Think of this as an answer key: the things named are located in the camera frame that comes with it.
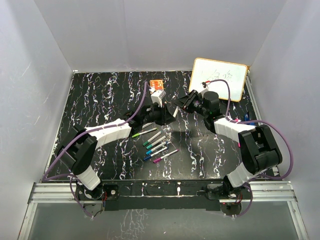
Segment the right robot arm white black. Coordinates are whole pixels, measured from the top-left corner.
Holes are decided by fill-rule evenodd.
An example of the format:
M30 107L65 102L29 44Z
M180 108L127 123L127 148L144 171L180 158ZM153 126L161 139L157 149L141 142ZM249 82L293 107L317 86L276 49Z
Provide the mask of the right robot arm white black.
M225 136L240 146L241 164L223 178L215 192L233 199L244 184L257 175L282 163L283 157L271 129L265 125L253 126L227 119L220 110L216 92L199 93L192 90L173 103L187 113L203 116L205 127L214 134Z

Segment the pink marker pen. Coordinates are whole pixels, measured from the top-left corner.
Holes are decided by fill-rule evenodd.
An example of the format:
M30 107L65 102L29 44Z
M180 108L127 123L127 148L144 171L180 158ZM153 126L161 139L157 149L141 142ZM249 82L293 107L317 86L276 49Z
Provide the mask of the pink marker pen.
M177 116L178 111L179 111L179 107L176 106L175 111L174 111L174 113L173 113L173 117L174 117L174 118Z

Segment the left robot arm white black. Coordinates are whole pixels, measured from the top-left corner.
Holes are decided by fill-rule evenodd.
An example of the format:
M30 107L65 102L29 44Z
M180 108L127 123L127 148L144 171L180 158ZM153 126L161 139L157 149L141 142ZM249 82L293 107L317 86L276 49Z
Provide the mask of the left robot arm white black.
M101 179L91 166L96 149L132 137L140 132L145 124L155 123L165 126L175 121L175 116L169 112L165 103L161 107L157 103L144 105L137 113L133 110L128 111L111 123L99 125L97 131L89 132L92 130L91 127L74 125L58 145L55 154L58 156L74 138L81 136L59 159L84 185L86 194L91 199L97 200L103 195L104 188Z

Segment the light blue marker pen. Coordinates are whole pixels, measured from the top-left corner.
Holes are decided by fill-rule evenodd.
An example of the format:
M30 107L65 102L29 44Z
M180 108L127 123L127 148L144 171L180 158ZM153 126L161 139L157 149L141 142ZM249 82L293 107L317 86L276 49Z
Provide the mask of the light blue marker pen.
M149 122L149 123L146 123L142 126L142 129L145 129L147 128L148 126L151 126L153 123L152 122Z

